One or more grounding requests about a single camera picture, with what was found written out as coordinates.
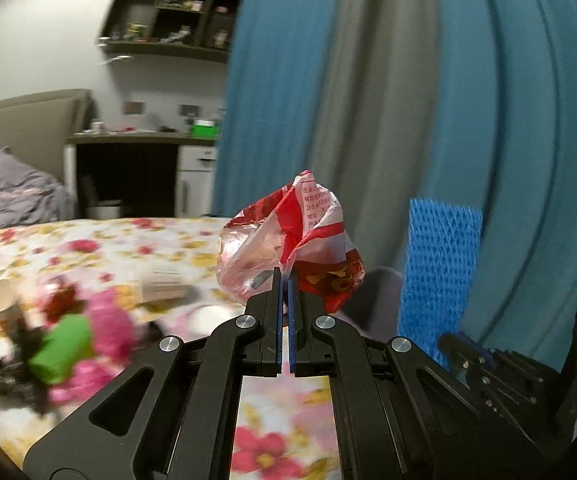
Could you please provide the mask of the grey padded headboard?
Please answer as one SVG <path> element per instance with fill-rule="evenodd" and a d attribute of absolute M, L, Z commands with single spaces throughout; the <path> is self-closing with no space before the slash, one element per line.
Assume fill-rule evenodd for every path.
<path fill-rule="evenodd" d="M 0 101 L 0 150 L 46 174 L 64 177 L 67 139 L 89 125 L 95 112 L 92 92 L 65 89 Z"/>

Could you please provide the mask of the blue foam net sleeve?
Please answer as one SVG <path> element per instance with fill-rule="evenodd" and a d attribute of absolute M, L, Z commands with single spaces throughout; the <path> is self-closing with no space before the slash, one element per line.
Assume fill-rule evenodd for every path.
<path fill-rule="evenodd" d="M 482 225 L 482 213 L 471 207 L 410 202 L 398 333 L 445 368 L 449 361 L 438 341 L 458 330 L 467 308 Z"/>

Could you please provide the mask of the dark wooden desk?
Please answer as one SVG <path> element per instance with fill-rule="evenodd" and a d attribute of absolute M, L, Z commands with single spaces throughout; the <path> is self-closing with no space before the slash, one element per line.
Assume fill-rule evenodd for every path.
<path fill-rule="evenodd" d="M 89 219 L 174 217 L 178 150 L 215 146 L 178 133 L 78 133 L 64 148 L 64 179 Z"/>

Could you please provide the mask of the black plastic bag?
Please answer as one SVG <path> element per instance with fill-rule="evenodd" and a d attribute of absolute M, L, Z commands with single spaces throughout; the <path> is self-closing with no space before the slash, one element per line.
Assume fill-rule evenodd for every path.
<path fill-rule="evenodd" d="M 49 411 L 48 387 L 30 370 L 30 359 L 42 346 L 40 327 L 14 330 L 11 358 L 0 359 L 0 397 L 19 401 L 40 416 Z"/>

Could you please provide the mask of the white drawer cabinet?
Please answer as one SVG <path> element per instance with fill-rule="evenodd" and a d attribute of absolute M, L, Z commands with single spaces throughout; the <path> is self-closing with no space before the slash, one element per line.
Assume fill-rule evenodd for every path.
<path fill-rule="evenodd" d="M 179 148 L 174 196 L 177 218 L 210 214 L 217 155 L 215 146 L 183 145 Z"/>

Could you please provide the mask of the orange patterned paper cup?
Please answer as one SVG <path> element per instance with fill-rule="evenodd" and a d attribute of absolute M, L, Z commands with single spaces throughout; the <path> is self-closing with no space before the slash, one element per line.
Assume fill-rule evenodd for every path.
<path fill-rule="evenodd" d="M 0 280 L 0 322 L 16 322 L 21 316 L 16 286 L 11 280 Z"/>

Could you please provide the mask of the grey wall socket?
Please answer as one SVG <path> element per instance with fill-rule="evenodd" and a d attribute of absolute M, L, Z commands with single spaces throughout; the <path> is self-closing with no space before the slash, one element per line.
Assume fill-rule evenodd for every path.
<path fill-rule="evenodd" d="M 179 106 L 179 115 L 182 117 L 200 116 L 200 107 L 198 105 L 181 104 Z"/>
<path fill-rule="evenodd" d="M 124 115 L 143 115 L 145 112 L 145 103 L 142 101 L 125 101 L 122 104 L 122 114 Z"/>

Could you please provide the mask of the green foam net sleeve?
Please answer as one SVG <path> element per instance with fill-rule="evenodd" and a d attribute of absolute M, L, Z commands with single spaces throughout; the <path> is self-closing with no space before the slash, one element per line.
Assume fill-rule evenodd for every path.
<path fill-rule="evenodd" d="M 81 360 L 93 356 L 92 325 L 84 314 L 66 314 L 42 340 L 39 350 L 29 359 L 34 377 L 46 385 L 65 382 Z"/>

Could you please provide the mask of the dark wall shelf unit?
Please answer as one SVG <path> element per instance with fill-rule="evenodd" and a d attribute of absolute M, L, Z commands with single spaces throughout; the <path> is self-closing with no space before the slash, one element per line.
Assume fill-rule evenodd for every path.
<path fill-rule="evenodd" d="M 113 0 L 98 48 L 226 63 L 242 0 Z"/>

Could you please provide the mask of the lying checked paper cup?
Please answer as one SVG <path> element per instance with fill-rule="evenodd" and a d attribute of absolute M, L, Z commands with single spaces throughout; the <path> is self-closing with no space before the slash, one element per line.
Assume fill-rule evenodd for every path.
<path fill-rule="evenodd" d="M 179 266 L 152 266 L 138 274 L 138 296 L 142 304 L 182 299 L 189 286 Z"/>

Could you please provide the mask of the green box on desk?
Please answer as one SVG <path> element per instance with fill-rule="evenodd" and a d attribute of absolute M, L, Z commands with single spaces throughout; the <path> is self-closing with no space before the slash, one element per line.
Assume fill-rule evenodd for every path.
<path fill-rule="evenodd" d="M 194 139 L 215 139 L 218 134 L 218 125 L 215 120 L 197 119 L 190 128 Z"/>

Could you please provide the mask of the red white plastic wrapper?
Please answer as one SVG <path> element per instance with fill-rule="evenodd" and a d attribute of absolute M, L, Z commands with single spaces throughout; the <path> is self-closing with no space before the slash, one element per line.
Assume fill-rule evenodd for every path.
<path fill-rule="evenodd" d="M 338 311 L 365 276 L 345 230 L 343 207 L 309 170 L 250 204 L 221 230 L 217 282 L 242 304 L 267 292 L 274 269 L 297 274 L 300 289 Z"/>

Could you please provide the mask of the red snack wrapper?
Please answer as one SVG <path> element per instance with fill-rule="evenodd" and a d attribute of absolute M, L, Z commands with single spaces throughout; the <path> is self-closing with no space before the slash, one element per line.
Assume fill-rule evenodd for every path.
<path fill-rule="evenodd" d="M 52 326 L 66 314 L 82 313 L 86 307 L 75 283 L 61 280 L 48 281 L 39 295 L 42 324 Z"/>

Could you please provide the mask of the blue and grey curtain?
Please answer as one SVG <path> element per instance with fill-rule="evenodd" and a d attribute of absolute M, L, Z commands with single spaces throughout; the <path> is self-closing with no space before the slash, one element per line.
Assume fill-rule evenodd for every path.
<path fill-rule="evenodd" d="M 399 266 L 416 198 L 482 241 L 462 330 L 554 368 L 577 310 L 577 0 L 243 0 L 212 211 L 303 170 L 367 268 Z"/>

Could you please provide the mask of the purple striped duvet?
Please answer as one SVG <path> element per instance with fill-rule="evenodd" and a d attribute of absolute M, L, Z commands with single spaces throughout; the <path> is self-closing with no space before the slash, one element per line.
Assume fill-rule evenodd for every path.
<path fill-rule="evenodd" d="M 75 199 L 57 177 L 0 150 L 0 230 L 74 217 Z"/>

